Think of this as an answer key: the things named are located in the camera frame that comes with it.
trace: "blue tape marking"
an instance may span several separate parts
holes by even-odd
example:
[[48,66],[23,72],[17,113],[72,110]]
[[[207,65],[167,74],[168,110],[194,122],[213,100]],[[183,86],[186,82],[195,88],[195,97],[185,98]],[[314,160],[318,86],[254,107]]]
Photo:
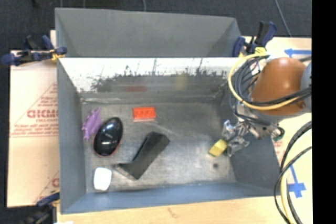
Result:
[[294,183],[287,184],[288,191],[294,192],[296,198],[301,198],[302,197],[301,192],[303,190],[307,190],[307,189],[306,189],[304,183],[299,183],[298,182],[298,179],[297,179],[295,171],[294,171],[294,167],[292,165],[290,166],[290,170],[292,171],[292,174],[293,174]]
[[287,54],[289,57],[292,57],[294,54],[299,55],[311,55],[311,50],[294,50],[294,49],[287,49],[285,50],[285,54]]

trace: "yellow object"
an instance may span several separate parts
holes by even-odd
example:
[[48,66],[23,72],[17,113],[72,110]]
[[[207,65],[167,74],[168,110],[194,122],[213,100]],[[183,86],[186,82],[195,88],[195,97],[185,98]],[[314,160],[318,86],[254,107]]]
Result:
[[227,142],[223,139],[219,139],[216,144],[209,150],[209,153],[215,157],[220,156],[227,148]]
[[51,50],[51,51],[50,51],[50,54],[51,54],[51,60],[52,60],[53,62],[56,62],[56,60],[57,60],[58,58],[65,57],[64,54],[63,54],[63,55],[58,55],[58,54],[56,54],[54,50]]
[[265,47],[256,47],[255,52],[258,54],[263,54],[264,52],[266,52]]

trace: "clamp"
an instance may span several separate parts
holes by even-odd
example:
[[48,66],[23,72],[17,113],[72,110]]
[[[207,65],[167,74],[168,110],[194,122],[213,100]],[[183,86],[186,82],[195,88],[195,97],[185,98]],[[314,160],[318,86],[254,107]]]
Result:
[[239,36],[234,43],[232,57],[240,57],[244,55],[254,54],[256,52],[265,52],[265,46],[270,41],[277,31],[277,27],[272,22],[260,22],[257,37],[252,37],[247,43],[245,38]]
[[33,47],[37,47],[31,36],[27,36],[24,42],[24,49],[17,53],[5,54],[1,57],[4,65],[19,66],[25,63],[43,61],[51,59],[56,61],[60,57],[64,57],[67,53],[66,47],[55,48],[51,40],[46,35],[42,36],[42,51],[33,51]]
[[41,210],[35,212],[23,219],[20,224],[42,224],[49,219],[49,223],[57,222],[57,212],[54,202],[60,199],[59,192],[51,194],[50,196],[37,202],[36,207],[41,208]]

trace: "gray bin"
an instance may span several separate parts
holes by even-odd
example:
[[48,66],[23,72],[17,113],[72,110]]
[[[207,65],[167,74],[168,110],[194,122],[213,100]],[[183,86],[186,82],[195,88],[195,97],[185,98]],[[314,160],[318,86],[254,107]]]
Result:
[[[210,147],[221,138],[223,120],[235,120],[227,103],[226,74],[236,59],[216,57],[223,56],[219,51],[224,56],[229,55],[224,53],[226,45],[230,47],[227,51],[232,50],[232,44],[218,46],[218,40],[237,38],[239,31],[234,19],[76,9],[58,9],[56,14],[58,45],[69,48],[69,54],[60,59],[57,67],[61,213],[273,194],[279,164],[269,137],[256,140],[252,135],[247,136],[250,145],[231,158],[225,154],[219,157],[208,154]],[[88,22],[83,22],[82,16],[87,16]],[[109,34],[99,34],[103,28],[107,31],[107,22],[115,16],[118,30],[114,28],[108,31]],[[154,21],[158,21],[154,24],[148,18],[142,21],[143,26],[139,26],[139,16],[153,16]],[[205,23],[199,24],[195,20],[204,20]],[[183,24],[184,29],[175,28],[175,22]],[[218,24],[222,24],[221,27],[214,27]],[[223,28],[224,25],[231,29],[230,33]],[[137,27],[143,32],[136,31],[138,37],[134,38],[130,33]],[[200,40],[202,35],[199,32],[204,33],[212,44],[206,42],[207,38]],[[182,46],[183,39],[188,40],[186,48]],[[91,46],[93,40],[101,45],[96,50]],[[120,44],[127,44],[128,49]],[[138,49],[139,44],[149,47],[142,50],[140,46]],[[173,50],[160,50],[170,44]],[[214,48],[217,53],[212,55],[210,51]],[[152,61],[155,63],[153,66],[162,61],[167,65],[165,70],[169,71],[161,71],[164,64],[137,74],[109,71],[134,67],[137,61],[141,64]],[[185,67],[181,64],[184,62],[188,62]],[[133,121],[131,111],[135,106],[154,106],[156,119]],[[97,108],[101,108],[103,121],[118,116],[124,124],[122,143],[108,158],[94,154],[92,138],[89,142],[83,140],[82,124],[92,109]],[[170,143],[143,176],[131,181],[114,171],[114,164],[134,158],[151,131],[165,134]],[[113,170],[107,192],[93,188],[93,172],[97,167]]]

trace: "blue clamp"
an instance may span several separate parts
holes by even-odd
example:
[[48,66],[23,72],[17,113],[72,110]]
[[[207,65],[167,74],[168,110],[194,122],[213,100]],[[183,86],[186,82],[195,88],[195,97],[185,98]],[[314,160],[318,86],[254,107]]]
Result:
[[238,57],[241,52],[244,53],[244,50],[245,54],[254,54],[257,47],[265,48],[267,42],[274,37],[276,32],[277,27],[274,23],[261,21],[256,39],[252,37],[251,41],[247,43],[244,37],[239,36],[234,43],[232,56]]
[[24,42],[24,49],[19,51],[16,55],[13,53],[5,54],[1,57],[1,62],[4,65],[9,66],[19,66],[24,63],[36,62],[36,61],[43,61],[43,60],[56,60],[60,57],[64,57],[67,53],[66,47],[58,47],[54,48],[51,40],[48,36],[42,36],[42,43],[43,47],[42,50],[44,51],[33,51],[33,47],[37,47],[35,42],[32,40],[31,36],[27,36]]

